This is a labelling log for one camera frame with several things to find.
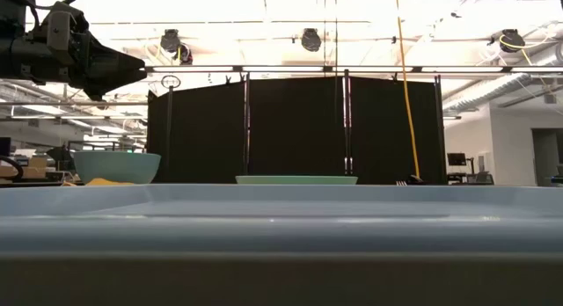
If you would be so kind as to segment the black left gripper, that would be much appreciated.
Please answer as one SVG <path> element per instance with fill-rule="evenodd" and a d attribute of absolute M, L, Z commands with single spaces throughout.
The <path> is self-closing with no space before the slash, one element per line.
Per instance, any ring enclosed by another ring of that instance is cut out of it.
<path fill-rule="evenodd" d="M 58 1 L 47 7 L 48 14 L 25 29 L 29 3 L 0 3 L 0 78 L 69 83 L 82 81 L 91 100 L 102 100 L 110 90 L 147 77 L 145 62 L 102 45 L 89 31 L 84 14 Z"/>

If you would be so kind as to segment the teal bowl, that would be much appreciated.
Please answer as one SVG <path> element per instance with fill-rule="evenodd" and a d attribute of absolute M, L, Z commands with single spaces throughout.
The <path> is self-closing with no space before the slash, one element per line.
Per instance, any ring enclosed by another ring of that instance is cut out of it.
<path fill-rule="evenodd" d="M 74 165 L 86 184 L 94 179 L 112 182 L 149 184 L 157 175 L 161 156 L 125 151 L 78 151 Z"/>

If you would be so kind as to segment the yellow cloth napkin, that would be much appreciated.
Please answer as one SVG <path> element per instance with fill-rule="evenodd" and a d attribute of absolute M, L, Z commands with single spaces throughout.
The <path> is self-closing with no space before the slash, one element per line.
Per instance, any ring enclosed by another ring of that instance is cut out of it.
<path fill-rule="evenodd" d="M 129 186 L 130 182 L 114 182 L 104 178 L 95 178 L 88 183 L 63 182 L 62 186 Z"/>

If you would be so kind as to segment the teal plate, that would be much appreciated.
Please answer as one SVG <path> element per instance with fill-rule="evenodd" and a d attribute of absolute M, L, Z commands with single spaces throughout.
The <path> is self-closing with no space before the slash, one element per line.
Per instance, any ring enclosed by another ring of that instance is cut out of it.
<path fill-rule="evenodd" d="M 236 176 L 240 185 L 355 185 L 354 176 Z"/>

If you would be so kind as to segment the LED light bar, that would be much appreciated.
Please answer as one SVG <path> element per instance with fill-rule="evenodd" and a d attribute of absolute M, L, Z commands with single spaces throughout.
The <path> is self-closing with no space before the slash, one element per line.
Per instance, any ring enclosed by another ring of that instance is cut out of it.
<path fill-rule="evenodd" d="M 276 72 L 276 73 L 399 73 L 401 66 L 147 66 L 147 73 L 219 73 L 219 72 Z M 438 74 L 507 74 L 507 73 L 563 73 L 563 66 L 406 66 L 407 73 L 438 73 Z"/>

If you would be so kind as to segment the black partition screen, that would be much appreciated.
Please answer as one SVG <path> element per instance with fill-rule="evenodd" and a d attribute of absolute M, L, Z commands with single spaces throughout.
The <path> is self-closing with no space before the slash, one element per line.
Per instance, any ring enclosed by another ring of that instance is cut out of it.
<path fill-rule="evenodd" d="M 165 179 L 167 94 L 151 95 L 148 150 L 160 183 L 236 176 L 342 176 L 446 183 L 442 109 L 432 83 L 364 77 L 252 80 L 175 91 Z"/>

